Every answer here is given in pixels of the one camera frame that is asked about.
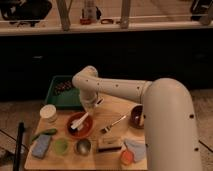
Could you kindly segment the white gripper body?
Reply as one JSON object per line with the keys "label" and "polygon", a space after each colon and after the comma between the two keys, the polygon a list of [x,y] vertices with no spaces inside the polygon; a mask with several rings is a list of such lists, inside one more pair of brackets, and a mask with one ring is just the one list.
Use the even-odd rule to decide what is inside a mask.
{"label": "white gripper body", "polygon": [[85,111],[88,112],[89,114],[93,114],[94,109],[96,107],[96,103],[98,101],[98,94],[96,92],[81,90],[79,98]]}

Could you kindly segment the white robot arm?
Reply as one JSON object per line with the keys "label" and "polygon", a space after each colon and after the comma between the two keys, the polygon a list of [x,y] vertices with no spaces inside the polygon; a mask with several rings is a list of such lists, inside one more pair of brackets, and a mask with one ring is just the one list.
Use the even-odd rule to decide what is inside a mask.
{"label": "white robot arm", "polygon": [[182,83],[101,78],[93,66],[75,74],[72,83],[85,109],[94,106],[100,93],[143,106],[148,171],[203,171],[194,106]]}

